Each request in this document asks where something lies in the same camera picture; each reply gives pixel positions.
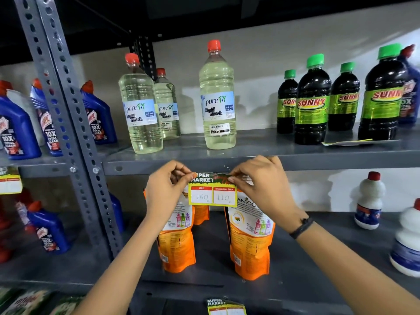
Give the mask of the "person's right hand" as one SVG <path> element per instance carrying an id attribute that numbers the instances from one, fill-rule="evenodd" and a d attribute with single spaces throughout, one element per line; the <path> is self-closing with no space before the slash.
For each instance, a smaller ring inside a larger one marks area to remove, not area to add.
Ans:
<path id="1" fill-rule="evenodd" d="M 237 165 L 228 178 L 244 180 L 254 185 L 252 201 L 288 234 L 301 225 L 301 219 L 309 216 L 293 199 L 289 181 L 278 156 L 258 155 Z"/>

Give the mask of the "person's left hand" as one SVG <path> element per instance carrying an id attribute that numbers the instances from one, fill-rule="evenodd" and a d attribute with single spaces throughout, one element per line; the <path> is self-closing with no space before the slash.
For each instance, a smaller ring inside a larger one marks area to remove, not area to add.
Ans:
<path id="1" fill-rule="evenodd" d="M 176 192 L 174 185 L 176 176 L 197 175 L 186 165 L 171 160 L 153 172 L 147 181 L 146 192 L 146 219 L 155 224 L 157 232 L 163 230 L 171 217 L 180 196 L 183 193 Z"/>

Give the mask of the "yellow bordered price tag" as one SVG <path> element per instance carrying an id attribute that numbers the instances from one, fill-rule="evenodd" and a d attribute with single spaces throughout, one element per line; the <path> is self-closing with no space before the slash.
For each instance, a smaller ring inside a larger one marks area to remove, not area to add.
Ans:
<path id="1" fill-rule="evenodd" d="M 20 194 L 23 183 L 16 166 L 0 166 L 0 195 Z"/>
<path id="2" fill-rule="evenodd" d="M 210 298 L 206 300 L 208 315 L 247 315 L 246 308 L 239 302 Z"/>
<path id="3" fill-rule="evenodd" d="M 322 142 L 321 144 L 325 147 L 355 147 L 355 146 L 363 146 L 363 145 L 371 145 L 371 144 L 390 144 L 400 142 L 401 139 L 392 139 L 392 140 L 373 140 L 373 139 L 365 139 L 365 140 L 357 140 L 357 141 L 344 141 L 344 142 Z"/>
<path id="4" fill-rule="evenodd" d="M 229 174 L 198 173 L 188 184 L 190 205 L 237 207 L 237 186 Z"/>

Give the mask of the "person's right forearm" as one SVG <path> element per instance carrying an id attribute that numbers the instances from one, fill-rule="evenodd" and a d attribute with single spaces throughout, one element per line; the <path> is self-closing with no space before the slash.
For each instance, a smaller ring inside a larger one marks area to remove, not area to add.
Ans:
<path id="1" fill-rule="evenodd" d="M 420 315 L 420 300 L 313 223 L 296 241 L 355 315 Z"/>

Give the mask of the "person's left forearm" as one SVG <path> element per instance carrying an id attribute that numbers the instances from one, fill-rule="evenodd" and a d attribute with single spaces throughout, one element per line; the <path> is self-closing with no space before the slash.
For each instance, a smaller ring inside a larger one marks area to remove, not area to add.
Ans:
<path id="1" fill-rule="evenodd" d="M 72 315 L 126 315 L 165 222 L 146 217 Z"/>

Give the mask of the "grey metal shelf rack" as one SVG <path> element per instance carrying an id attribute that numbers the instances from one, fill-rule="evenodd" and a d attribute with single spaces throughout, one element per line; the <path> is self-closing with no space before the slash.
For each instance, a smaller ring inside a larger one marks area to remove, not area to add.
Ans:
<path id="1" fill-rule="evenodd" d="M 106 205 L 98 203 L 93 164 L 98 153 L 88 126 L 75 63 L 63 31 L 58 0 L 0 0 L 0 39 L 18 38 L 9 52 L 0 50 L 0 79 L 13 87 L 29 87 L 39 78 L 63 156 L 53 157 L 47 146 L 39 158 L 10 160 L 0 155 L 0 166 L 16 166 L 34 200 L 57 209 L 66 227 L 71 249 L 46 252 L 35 233 L 21 222 L 6 235 L 11 260 L 0 264 L 0 284 L 86 294 L 112 262 L 108 234 L 103 226 Z"/>
<path id="2" fill-rule="evenodd" d="M 356 60 L 356 75 L 364 79 L 375 65 L 378 47 L 394 42 L 420 46 L 420 0 L 407 4 L 361 10 L 342 15 L 263 26 L 234 32 L 234 44 L 245 49 L 245 37 L 268 40 L 274 46 L 268 54 L 280 66 L 280 59 L 302 54 L 309 48 L 315 28 L 325 28 L 330 41 L 324 47 L 328 69 L 338 73 L 342 60 Z M 388 261 L 398 211 L 420 194 L 420 129 L 401 129 L 400 142 L 355 147 L 301 146 L 292 135 L 279 135 L 266 128 L 257 116 L 274 116 L 274 77 L 248 79 L 239 94 L 238 109 L 252 107 L 239 131 L 237 145 L 231 149 L 210 150 L 202 133 L 186 134 L 168 141 L 162 151 L 135 155 L 132 148 L 104 158 L 108 176 L 146 175 L 171 159 L 196 171 L 228 172 L 237 164 L 261 155 L 277 155 L 283 164 L 298 204 L 314 215 L 337 238 L 348 244 L 379 269 L 385 271 L 414 295 L 420 296 L 420 280 L 396 271 Z M 360 228 L 354 222 L 360 182 L 370 171 L 381 174 L 386 193 L 380 225 L 375 230 Z M 210 221 L 194 227 L 197 263 L 179 274 L 163 271 L 155 245 L 145 274 L 133 297 L 134 314 L 204 314 L 207 297 L 226 297 L 245 303 L 252 313 L 286 315 L 351 315 L 333 285 L 303 250 L 282 230 L 276 231 L 271 246 L 270 275 L 247 281 L 234 272 L 229 258 L 228 235 L 222 211 L 212 212 Z"/>

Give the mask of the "orange refill pouch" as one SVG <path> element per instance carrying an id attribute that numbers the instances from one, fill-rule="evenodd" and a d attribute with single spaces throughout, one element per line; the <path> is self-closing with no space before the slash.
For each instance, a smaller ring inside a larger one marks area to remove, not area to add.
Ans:
<path id="1" fill-rule="evenodd" d="M 194 226 L 200 225 L 210 219 L 210 207 L 208 205 L 193 205 L 192 207 L 194 209 Z"/>
<path id="2" fill-rule="evenodd" d="M 276 224 L 241 190 L 237 191 L 237 207 L 224 209 L 235 272 L 248 281 L 268 275 Z"/>
<path id="3" fill-rule="evenodd" d="M 164 270 L 180 273 L 196 263 L 192 234 L 195 210 L 182 193 L 170 219 L 157 238 Z"/>

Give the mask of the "black wristband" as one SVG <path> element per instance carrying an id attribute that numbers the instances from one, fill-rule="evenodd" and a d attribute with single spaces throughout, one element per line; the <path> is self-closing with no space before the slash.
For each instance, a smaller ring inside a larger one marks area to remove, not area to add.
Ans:
<path id="1" fill-rule="evenodd" d="M 298 228 L 296 228 L 293 232 L 289 233 L 289 235 L 291 236 L 291 238 L 296 240 L 302 233 L 304 233 L 309 227 L 311 227 L 313 223 L 314 220 L 312 219 L 312 217 L 303 218 L 301 219 L 301 225 Z"/>

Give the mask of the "blue toilet cleaner bottle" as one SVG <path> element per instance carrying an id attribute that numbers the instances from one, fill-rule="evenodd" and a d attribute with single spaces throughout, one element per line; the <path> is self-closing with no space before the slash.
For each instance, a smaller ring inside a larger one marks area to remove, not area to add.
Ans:
<path id="1" fill-rule="evenodd" d="M 109 193 L 109 196 L 112 203 L 113 212 L 114 212 L 116 224 L 118 226 L 118 230 L 120 233 L 123 233 L 125 230 L 125 224 L 124 224 L 121 202 L 112 193 Z"/>
<path id="2" fill-rule="evenodd" d="M 82 101 L 87 113 L 87 119 L 95 144 L 115 144 L 118 142 L 111 116 L 110 107 L 93 93 L 91 80 L 81 87 Z"/>
<path id="3" fill-rule="evenodd" d="M 27 210 L 28 219 L 36 229 L 36 234 L 46 252 L 64 254 L 71 249 L 62 221 L 57 214 L 45 210 L 41 201 L 32 202 Z"/>
<path id="4" fill-rule="evenodd" d="M 402 102 L 398 125 L 400 127 L 413 127 L 417 122 L 420 110 L 420 68 L 409 61 L 415 51 L 415 44 L 403 48 L 397 60 L 407 69 L 407 79 L 403 88 Z"/>
<path id="5" fill-rule="evenodd" d="M 0 141 L 10 160 L 42 155 L 29 114 L 7 96 L 8 82 L 0 80 Z"/>
<path id="6" fill-rule="evenodd" d="M 38 78 L 33 80 L 30 91 L 30 98 L 35 108 L 38 122 L 40 124 L 50 154 L 53 157 L 63 156 L 60 143 L 55 132 L 52 116 L 50 114 L 45 95 L 42 90 L 41 82 Z"/>

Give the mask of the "clear bleach bottle red cap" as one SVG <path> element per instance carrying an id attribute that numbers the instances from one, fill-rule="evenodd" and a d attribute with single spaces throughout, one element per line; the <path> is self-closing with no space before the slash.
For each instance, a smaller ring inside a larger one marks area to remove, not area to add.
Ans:
<path id="1" fill-rule="evenodd" d="M 209 41 L 207 51 L 199 71 L 205 142 L 209 149 L 230 149 L 236 145 L 234 69 L 222 57 L 219 40 Z"/>
<path id="2" fill-rule="evenodd" d="M 118 81 L 129 137 L 136 154 L 163 149 L 154 82 L 140 66 L 137 54 L 125 54 L 128 72 Z"/>
<path id="3" fill-rule="evenodd" d="M 177 139 L 181 136 L 181 127 L 175 86 L 166 78 L 164 68 L 157 68 L 156 72 L 154 91 L 162 137 L 163 140 Z"/>

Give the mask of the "dark cleaner bottle green cap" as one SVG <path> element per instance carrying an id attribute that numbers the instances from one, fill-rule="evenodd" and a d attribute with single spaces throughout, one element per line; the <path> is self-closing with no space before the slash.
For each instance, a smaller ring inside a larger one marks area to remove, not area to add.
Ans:
<path id="1" fill-rule="evenodd" d="M 406 66 L 398 61 L 400 43 L 379 48 L 378 63 L 367 74 L 358 140 L 388 141 L 396 137 Z"/>
<path id="2" fill-rule="evenodd" d="M 353 73 L 355 62 L 341 64 L 340 75 L 333 82 L 328 109 L 329 131 L 353 129 L 360 98 L 360 81 Z"/>
<path id="3" fill-rule="evenodd" d="M 294 142 L 299 145 L 321 144 L 326 136 L 332 82 L 323 66 L 323 53 L 310 56 L 298 83 Z"/>
<path id="4" fill-rule="evenodd" d="M 286 70 L 285 80 L 278 89 L 276 129 L 279 134 L 290 134 L 294 131 L 298 86 L 295 77 L 295 69 Z"/>

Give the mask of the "white bottle red cap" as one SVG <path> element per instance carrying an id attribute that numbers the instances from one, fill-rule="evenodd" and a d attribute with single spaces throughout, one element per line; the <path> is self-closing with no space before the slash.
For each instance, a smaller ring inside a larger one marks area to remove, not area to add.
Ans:
<path id="1" fill-rule="evenodd" d="M 386 193 L 385 184 L 381 181 L 381 174 L 377 171 L 370 171 L 367 178 L 360 182 L 359 193 L 354 222 L 360 228 L 375 230 L 380 225 L 382 198 Z"/>
<path id="2" fill-rule="evenodd" d="M 401 213 L 399 222 L 390 262 L 402 274 L 420 278 L 420 198 Z"/>

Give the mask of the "red cleaner bottle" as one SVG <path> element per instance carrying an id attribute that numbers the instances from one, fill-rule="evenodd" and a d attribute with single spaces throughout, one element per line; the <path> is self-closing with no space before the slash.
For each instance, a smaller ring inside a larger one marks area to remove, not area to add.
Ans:
<path id="1" fill-rule="evenodd" d="M 13 195 L 13 199 L 13 206 L 23 224 L 24 231 L 28 234 L 36 233 L 35 226 L 28 218 L 28 207 L 34 201 L 31 192 L 23 187 L 20 194 Z M 0 264 L 9 261 L 13 255 L 13 249 L 6 245 L 6 235 L 13 223 L 5 211 L 3 196 L 0 196 Z"/>

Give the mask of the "green printed packets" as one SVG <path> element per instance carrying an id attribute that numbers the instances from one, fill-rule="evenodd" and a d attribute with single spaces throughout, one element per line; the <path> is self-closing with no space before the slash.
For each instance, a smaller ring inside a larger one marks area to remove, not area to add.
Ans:
<path id="1" fill-rule="evenodd" d="M 72 315 L 83 295 L 0 286 L 0 315 Z"/>

